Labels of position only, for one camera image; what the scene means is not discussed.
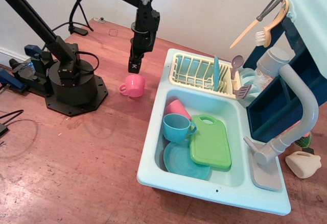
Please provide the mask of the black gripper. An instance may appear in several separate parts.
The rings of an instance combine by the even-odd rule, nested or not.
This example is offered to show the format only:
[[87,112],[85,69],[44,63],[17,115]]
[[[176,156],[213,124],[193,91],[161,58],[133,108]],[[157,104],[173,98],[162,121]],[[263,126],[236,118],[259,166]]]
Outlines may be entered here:
[[132,25],[134,37],[131,39],[131,57],[129,57],[128,62],[129,73],[138,74],[144,53],[153,50],[159,22],[159,12],[153,10],[151,6],[139,6],[135,23]]

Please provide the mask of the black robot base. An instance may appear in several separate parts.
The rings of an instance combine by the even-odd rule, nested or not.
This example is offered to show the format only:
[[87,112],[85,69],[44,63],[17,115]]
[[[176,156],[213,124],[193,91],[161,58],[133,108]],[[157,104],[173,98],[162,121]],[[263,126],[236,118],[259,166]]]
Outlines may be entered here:
[[108,95],[103,79],[84,71],[74,79],[74,85],[62,85],[58,68],[57,62],[49,70],[53,94],[45,97],[48,109],[73,117],[95,111]]

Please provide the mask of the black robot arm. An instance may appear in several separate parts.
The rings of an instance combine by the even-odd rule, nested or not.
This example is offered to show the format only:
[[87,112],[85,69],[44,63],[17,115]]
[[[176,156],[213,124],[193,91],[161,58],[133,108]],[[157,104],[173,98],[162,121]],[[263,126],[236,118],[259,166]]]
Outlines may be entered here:
[[[26,0],[5,1],[45,42],[47,49],[60,62],[59,76],[64,79],[72,79],[82,69],[77,55],[69,49],[68,45],[59,36],[53,33]],[[129,73],[139,73],[144,54],[153,50],[160,22],[160,13],[152,8],[151,3],[153,0],[123,1],[137,8],[135,22],[131,25],[134,36],[131,39],[128,71]]]

